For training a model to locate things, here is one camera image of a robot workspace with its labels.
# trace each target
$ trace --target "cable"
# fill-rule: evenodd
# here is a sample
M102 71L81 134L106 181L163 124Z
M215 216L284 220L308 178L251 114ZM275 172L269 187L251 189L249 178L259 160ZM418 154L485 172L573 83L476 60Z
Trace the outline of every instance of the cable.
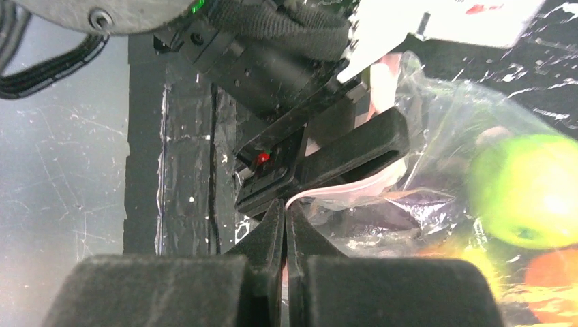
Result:
M22 99L49 87L90 63L104 49L108 36L87 35L71 51L42 61L21 72L4 76L22 42L31 13L8 0L0 0L0 99Z

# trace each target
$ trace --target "green led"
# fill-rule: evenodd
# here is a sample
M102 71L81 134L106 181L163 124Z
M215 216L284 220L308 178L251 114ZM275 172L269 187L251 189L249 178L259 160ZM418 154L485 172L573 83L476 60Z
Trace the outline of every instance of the green led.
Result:
M193 5L193 8L191 8L191 11L194 13L196 13L200 8L202 8L204 6L204 0L200 0L196 5Z

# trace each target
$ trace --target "green fruit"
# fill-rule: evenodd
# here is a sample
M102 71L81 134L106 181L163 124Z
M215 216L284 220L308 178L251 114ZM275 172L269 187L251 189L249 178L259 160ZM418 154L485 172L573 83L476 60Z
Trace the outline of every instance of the green fruit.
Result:
M487 233L527 249L578 243L578 144L559 135L501 140L474 157L472 213Z

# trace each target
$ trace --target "black velcro strap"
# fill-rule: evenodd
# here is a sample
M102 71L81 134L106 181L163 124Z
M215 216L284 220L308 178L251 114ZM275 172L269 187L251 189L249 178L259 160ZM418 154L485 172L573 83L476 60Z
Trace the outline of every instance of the black velcro strap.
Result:
M350 23L344 17L297 3L291 9L241 5L238 0L211 0L209 23L216 29L270 40L305 57L338 61L348 46Z

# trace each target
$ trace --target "plastic bag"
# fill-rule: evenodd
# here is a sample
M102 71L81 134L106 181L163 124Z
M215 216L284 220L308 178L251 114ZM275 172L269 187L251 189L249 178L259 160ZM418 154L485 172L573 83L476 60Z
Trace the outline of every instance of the plastic bag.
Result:
M403 169L301 194L309 221L351 256L473 263L511 326L578 326L578 143L501 93L427 78L410 52L388 56L376 65L389 73L371 69L371 102L387 106L374 93L388 83L374 81L399 76Z

